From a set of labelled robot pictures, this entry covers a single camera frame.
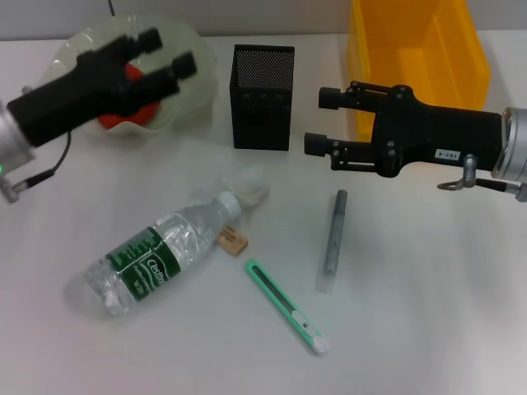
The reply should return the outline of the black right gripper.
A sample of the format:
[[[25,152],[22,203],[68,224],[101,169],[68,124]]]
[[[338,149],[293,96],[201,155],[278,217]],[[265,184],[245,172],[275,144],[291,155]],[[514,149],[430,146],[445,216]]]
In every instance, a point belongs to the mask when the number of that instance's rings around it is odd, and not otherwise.
[[[321,87],[319,107],[375,113],[372,143],[305,134],[305,154],[329,156],[334,171],[394,178],[414,162],[461,167],[469,154],[479,170],[492,170],[503,146],[500,114],[427,105],[407,86],[352,81],[345,91]]]

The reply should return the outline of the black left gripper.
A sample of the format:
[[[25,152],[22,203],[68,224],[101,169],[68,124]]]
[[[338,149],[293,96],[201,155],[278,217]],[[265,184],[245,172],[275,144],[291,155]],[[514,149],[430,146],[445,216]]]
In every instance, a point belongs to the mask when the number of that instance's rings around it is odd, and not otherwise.
[[[101,49],[81,53],[73,70],[10,101],[7,109],[34,147],[103,114],[127,117],[143,106],[178,94],[180,81],[197,73],[193,53],[186,52],[169,66],[132,84],[125,72],[126,64],[161,47],[156,28],[137,37],[122,35]]]

